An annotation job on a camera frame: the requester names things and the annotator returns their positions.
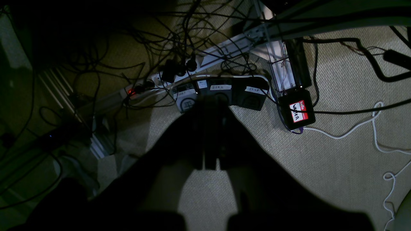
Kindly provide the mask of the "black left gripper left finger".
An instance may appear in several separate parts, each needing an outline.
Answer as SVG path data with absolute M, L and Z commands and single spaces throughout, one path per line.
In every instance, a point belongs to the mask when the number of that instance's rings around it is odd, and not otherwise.
M 183 186 L 202 165 L 208 98 L 176 119 L 155 145 L 89 200 L 83 176 L 65 176 L 11 231 L 185 230 L 177 213 Z

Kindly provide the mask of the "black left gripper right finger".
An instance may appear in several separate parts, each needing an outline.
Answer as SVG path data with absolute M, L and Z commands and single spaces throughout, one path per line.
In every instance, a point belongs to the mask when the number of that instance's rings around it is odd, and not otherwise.
M 369 217 L 338 209 L 295 180 L 234 116 L 227 101 L 205 100 L 205 134 L 228 174 L 238 212 L 228 231 L 373 231 Z

